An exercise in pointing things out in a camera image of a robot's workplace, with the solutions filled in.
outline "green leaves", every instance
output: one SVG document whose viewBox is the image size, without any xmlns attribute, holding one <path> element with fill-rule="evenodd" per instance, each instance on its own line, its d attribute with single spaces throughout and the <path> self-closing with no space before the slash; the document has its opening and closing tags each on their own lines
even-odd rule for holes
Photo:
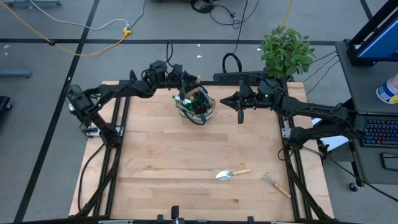
<svg viewBox="0 0 398 224">
<path fill-rule="evenodd" d="M 315 49 L 310 48 L 310 37 L 302 37 L 294 29 L 277 27 L 270 35 L 264 36 L 264 42 L 260 49 L 264 52 L 261 60 L 266 61 L 266 70 L 270 77 L 284 79 L 291 77 L 294 73 L 303 74 L 308 72 Z"/>
</svg>

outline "computer monitor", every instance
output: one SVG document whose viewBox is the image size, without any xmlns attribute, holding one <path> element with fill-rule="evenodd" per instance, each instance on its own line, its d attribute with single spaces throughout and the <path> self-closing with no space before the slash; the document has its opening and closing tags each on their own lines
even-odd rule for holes
<svg viewBox="0 0 398 224">
<path fill-rule="evenodd" d="M 348 43 L 352 65 L 398 62 L 398 1 L 389 0 Z"/>
</svg>

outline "trowel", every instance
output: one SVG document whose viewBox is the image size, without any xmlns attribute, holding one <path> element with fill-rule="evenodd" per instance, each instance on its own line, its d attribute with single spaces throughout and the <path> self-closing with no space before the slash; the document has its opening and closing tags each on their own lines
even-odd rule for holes
<svg viewBox="0 0 398 224">
<path fill-rule="evenodd" d="M 247 174 L 250 171 L 251 169 L 239 170 L 235 172 L 231 172 L 230 170 L 223 170 L 217 174 L 216 178 L 219 180 L 231 180 L 233 175 Z"/>
</svg>

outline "green plant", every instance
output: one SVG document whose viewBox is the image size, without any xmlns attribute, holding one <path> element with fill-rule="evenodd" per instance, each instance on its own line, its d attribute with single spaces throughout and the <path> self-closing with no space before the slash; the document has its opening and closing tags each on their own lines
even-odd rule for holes
<svg viewBox="0 0 398 224">
<path fill-rule="evenodd" d="M 270 77 L 284 79 L 295 72 L 299 75 L 308 72 L 313 63 L 310 56 L 315 57 L 315 49 L 311 49 L 307 41 L 309 36 L 302 37 L 296 30 L 279 26 L 264 38 L 260 46 L 264 52 L 261 60 L 266 61 L 264 70 Z"/>
</svg>

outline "wooden table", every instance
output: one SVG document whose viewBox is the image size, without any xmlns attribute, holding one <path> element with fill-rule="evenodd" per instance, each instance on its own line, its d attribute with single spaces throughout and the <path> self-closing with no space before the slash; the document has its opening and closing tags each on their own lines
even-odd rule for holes
<svg viewBox="0 0 398 224">
<path fill-rule="evenodd" d="M 302 83 L 288 86 L 290 96 L 306 101 Z M 246 110 L 244 124 L 238 124 L 237 113 L 219 103 L 238 86 L 206 88 L 218 103 L 214 116 L 204 126 L 181 117 L 172 99 L 177 90 L 157 90 L 150 99 L 131 98 L 111 218 L 153 220 L 163 214 L 170 219 L 171 207 L 179 205 L 180 217 L 186 220 L 232 221 L 247 220 L 248 216 L 256 221 L 294 220 L 291 200 L 260 180 L 270 172 L 289 191 L 285 162 L 277 158 L 282 141 L 276 113 Z M 100 111 L 105 120 L 111 120 L 113 107 L 111 101 Z M 295 116 L 294 120 L 296 126 L 312 125 L 310 118 Z M 88 141 L 82 166 L 101 143 L 99 138 Z M 306 146 L 318 150 L 315 141 Z M 104 149 L 85 172 L 83 205 L 98 186 L 103 155 Z M 307 188 L 332 217 L 321 160 L 308 151 L 301 151 L 301 155 Z M 225 169 L 252 172 L 230 181 L 216 180 L 216 174 Z M 78 211 L 77 189 L 78 185 L 70 214 Z M 100 214 L 107 194 L 105 190 Z M 302 203 L 299 207 L 301 217 L 305 217 Z"/>
</svg>

